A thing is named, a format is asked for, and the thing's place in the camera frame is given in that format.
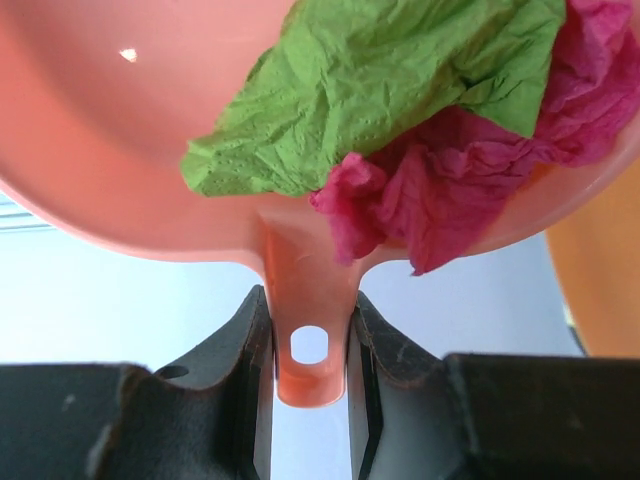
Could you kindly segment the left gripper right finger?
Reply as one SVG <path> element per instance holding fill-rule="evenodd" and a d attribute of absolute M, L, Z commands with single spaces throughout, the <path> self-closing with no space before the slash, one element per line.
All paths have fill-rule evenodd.
<path fill-rule="evenodd" d="M 635 360 L 437 358 L 365 296 L 347 354 L 356 479 L 635 479 Z"/>

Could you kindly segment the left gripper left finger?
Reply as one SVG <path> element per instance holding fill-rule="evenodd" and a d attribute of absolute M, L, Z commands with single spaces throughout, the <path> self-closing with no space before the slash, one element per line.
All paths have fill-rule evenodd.
<path fill-rule="evenodd" d="M 130 363 L 3 365 L 5 479 L 267 479 L 272 324 L 253 287 L 234 316 L 150 371 Z"/>

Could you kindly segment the magenta paper scrap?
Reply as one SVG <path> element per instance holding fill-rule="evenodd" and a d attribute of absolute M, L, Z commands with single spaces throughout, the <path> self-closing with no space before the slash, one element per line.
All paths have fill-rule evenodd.
<path fill-rule="evenodd" d="M 628 1 L 571 1 L 534 134 L 448 107 L 369 156 L 347 155 L 311 205 L 349 264 L 389 239 L 416 274 L 464 253 L 540 166 L 608 155 L 639 107 L 639 45 Z"/>

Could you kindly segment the pink dustpan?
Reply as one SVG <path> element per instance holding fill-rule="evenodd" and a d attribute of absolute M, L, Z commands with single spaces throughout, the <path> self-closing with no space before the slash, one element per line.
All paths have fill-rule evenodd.
<path fill-rule="evenodd" d="M 180 168 L 297 2 L 3 2 L 1 187 L 56 227 L 121 253 L 255 271 L 274 324 L 278 395 L 318 407 L 345 391 L 363 275 L 410 262 L 396 239 L 349 264 L 338 259 L 310 197 L 355 152 L 300 196 L 207 197 Z M 517 242 L 584 205 L 638 155 L 638 127 L 639 107 L 602 160 L 536 168 L 460 256 Z"/>

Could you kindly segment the green paper scrap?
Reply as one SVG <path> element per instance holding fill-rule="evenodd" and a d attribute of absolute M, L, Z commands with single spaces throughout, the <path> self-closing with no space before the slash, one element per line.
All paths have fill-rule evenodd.
<path fill-rule="evenodd" d="M 180 168 L 207 197 L 322 187 L 449 106 L 529 137 L 562 1 L 299 1 Z"/>

